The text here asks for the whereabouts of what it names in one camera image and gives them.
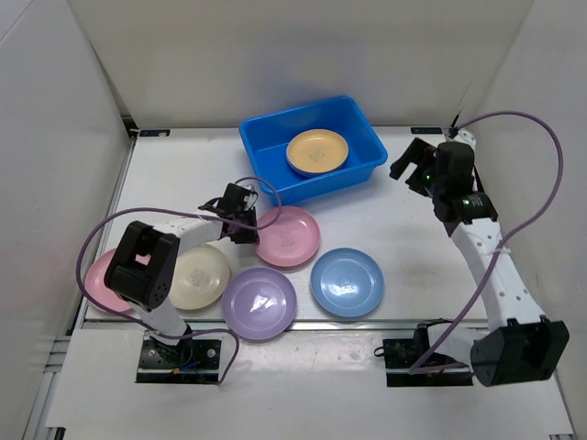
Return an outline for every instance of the purple plate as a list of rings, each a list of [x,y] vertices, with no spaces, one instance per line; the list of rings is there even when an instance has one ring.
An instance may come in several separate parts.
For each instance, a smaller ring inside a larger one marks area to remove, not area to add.
[[[254,268],[239,273],[222,296],[222,313],[237,335],[254,341],[277,336],[295,318],[294,286],[275,269]]]

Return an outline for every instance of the pink plate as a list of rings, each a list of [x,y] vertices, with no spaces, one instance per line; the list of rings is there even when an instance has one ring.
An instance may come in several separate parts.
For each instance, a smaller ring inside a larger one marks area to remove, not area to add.
[[[263,225],[276,215],[277,208],[257,222]],[[284,206],[276,223],[259,231],[257,255],[273,266],[290,268],[308,261],[320,246],[320,228],[313,216],[295,206]]]
[[[85,277],[84,285],[90,296],[101,304],[117,312],[128,312],[130,310],[128,303],[118,298],[113,291],[104,285],[106,269],[108,269],[108,264],[110,264],[115,251],[116,249],[109,250],[94,262]]]

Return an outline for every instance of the yellow plate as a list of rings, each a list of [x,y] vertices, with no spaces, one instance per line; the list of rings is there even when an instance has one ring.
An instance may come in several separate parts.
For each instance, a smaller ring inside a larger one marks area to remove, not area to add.
[[[349,155],[349,144],[330,130],[308,130],[287,146],[287,161],[294,169],[321,174],[340,167]]]

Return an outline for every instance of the blue plate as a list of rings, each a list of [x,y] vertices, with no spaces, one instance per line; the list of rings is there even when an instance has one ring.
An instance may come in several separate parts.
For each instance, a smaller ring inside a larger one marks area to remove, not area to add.
[[[318,259],[310,277],[312,293],[332,314],[356,318],[383,298],[383,274],[375,260],[356,249],[333,249]]]

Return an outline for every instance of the white table surface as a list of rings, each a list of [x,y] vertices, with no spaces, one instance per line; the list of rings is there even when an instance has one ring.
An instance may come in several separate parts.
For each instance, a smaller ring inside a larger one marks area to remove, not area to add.
[[[66,440],[548,440],[571,433],[556,382],[386,388],[382,334],[288,332],[243,342],[219,387],[137,384],[142,333],[76,330],[48,426]],[[232,345],[223,345],[221,366]]]
[[[409,127],[375,129],[389,153],[371,179],[360,185],[299,203],[316,218],[322,243],[316,256],[301,268],[286,273],[296,288],[296,321],[333,321],[315,302],[309,289],[316,258],[333,248],[357,248],[371,255],[382,268],[385,295],[379,307],[362,322],[421,320],[455,316],[472,295],[475,284],[467,265],[434,217],[432,202],[410,192],[404,180],[389,178],[389,166],[410,144]],[[437,144],[441,135],[422,137]],[[222,195],[228,182],[252,175],[245,149],[235,128],[173,129],[168,137],[139,137],[127,170],[117,210],[158,206],[193,211]],[[258,215],[271,208],[262,193]],[[140,213],[119,217],[112,224],[105,250],[115,248],[127,224],[166,221],[165,214]],[[232,274],[264,263],[250,245],[215,242],[230,262]],[[222,320],[219,302],[197,312],[182,312],[194,320]],[[486,317],[477,303],[470,319]],[[86,320],[109,320],[93,306]]]

